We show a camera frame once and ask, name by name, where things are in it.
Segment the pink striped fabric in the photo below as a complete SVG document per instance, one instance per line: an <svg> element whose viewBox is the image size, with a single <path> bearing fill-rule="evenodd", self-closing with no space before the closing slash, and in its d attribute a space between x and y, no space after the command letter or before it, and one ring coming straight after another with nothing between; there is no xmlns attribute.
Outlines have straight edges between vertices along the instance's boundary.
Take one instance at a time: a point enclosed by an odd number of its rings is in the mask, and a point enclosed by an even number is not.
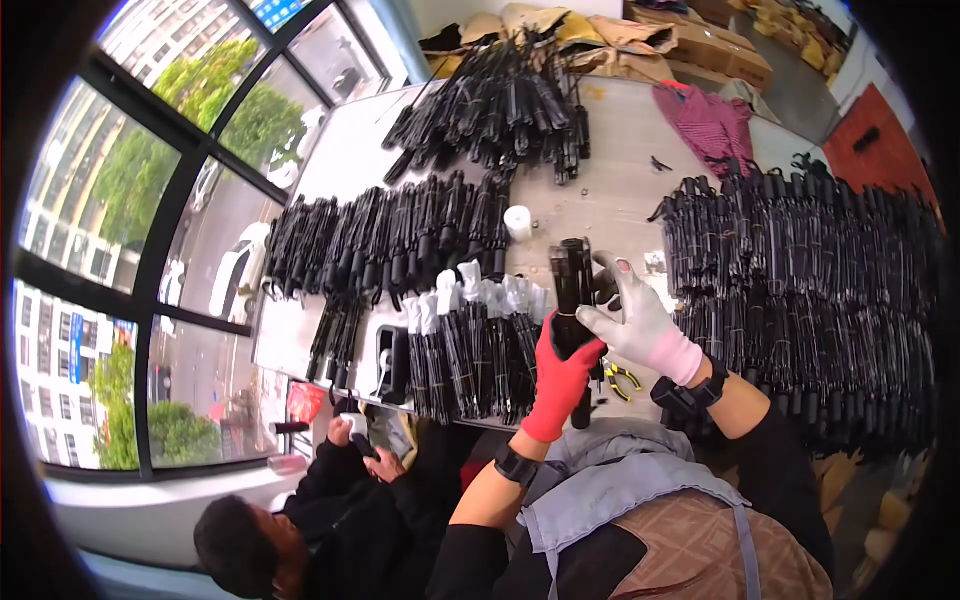
<svg viewBox="0 0 960 600"><path fill-rule="evenodd" d="M706 162L705 157L735 156L742 175L750 174L747 160L754 159L750 139L750 105L739 99L727 102L717 94L705 94L691 86L679 90L670 85L654 86L654 100L666 120L673 125L693 154L697 155L714 175L727 172L727 165Z"/></svg>

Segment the black hair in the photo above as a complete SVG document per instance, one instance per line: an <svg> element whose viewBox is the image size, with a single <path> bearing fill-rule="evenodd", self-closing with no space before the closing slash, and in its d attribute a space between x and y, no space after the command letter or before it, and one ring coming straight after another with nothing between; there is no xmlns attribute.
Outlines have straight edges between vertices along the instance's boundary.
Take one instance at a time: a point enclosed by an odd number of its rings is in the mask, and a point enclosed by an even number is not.
<svg viewBox="0 0 960 600"><path fill-rule="evenodd" d="M223 590L241 598L274 596L276 547L239 496L229 495L206 507L193 530L193 544L201 568Z"/></svg>

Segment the white tape roll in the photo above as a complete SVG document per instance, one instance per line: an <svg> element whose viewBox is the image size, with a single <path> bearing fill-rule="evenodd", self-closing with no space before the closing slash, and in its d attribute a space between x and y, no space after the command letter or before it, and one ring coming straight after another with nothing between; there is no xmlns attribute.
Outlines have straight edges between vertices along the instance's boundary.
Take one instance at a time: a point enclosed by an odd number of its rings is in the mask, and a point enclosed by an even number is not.
<svg viewBox="0 0 960 600"><path fill-rule="evenodd" d="M515 242L523 243L534 236L530 210L526 206L511 206L503 213L503 223Z"/></svg>

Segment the red bag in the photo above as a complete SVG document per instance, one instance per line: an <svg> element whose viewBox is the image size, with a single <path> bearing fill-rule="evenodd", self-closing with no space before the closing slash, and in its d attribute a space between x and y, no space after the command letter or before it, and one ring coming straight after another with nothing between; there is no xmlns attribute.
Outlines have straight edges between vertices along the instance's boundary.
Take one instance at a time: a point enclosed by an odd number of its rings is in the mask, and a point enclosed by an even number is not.
<svg viewBox="0 0 960 600"><path fill-rule="evenodd" d="M324 405L324 391L309 383L295 383L287 396L290 419L301 423L312 422Z"/></svg>

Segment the hand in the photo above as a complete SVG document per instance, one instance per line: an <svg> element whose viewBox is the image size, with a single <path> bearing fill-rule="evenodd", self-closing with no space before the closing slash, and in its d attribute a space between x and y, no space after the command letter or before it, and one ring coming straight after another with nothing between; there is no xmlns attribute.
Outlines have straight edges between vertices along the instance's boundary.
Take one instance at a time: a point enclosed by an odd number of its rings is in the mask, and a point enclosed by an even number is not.
<svg viewBox="0 0 960 600"><path fill-rule="evenodd" d="M566 418L587 386L589 370L606 347L600 340L592 340L567 360L560 360L552 340L555 313L547 316L537 342L537 399L530 416L520 424L528 436L545 444L556 442L563 434Z"/></svg>
<svg viewBox="0 0 960 600"><path fill-rule="evenodd" d="M623 324L592 306L578 308L577 321L624 360L666 375L677 385L690 383L704 352L674 325L657 292L640 281L623 258L600 251L593 254L593 260L604 267L594 278L600 288L597 302L608 302L619 292Z"/></svg>
<svg viewBox="0 0 960 600"><path fill-rule="evenodd" d="M347 444L350 443L350 423L339 417L334 417L330 421L330 425L326 427L326 438L331 444L346 448Z"/></svg>
<svg viewBox="0 0 960 600"><path fill-rule="evenodd" d="M367 472L370 475L381 481L394 483L395 479L407 472L407 469L403 468L403 462L400 461L400 457L396 456L395 452L379 446L374 448L374 450L377 456L380 457L380 462L377 462L376 459L369 456L363 459L363 464L367 466Z"/></svg>

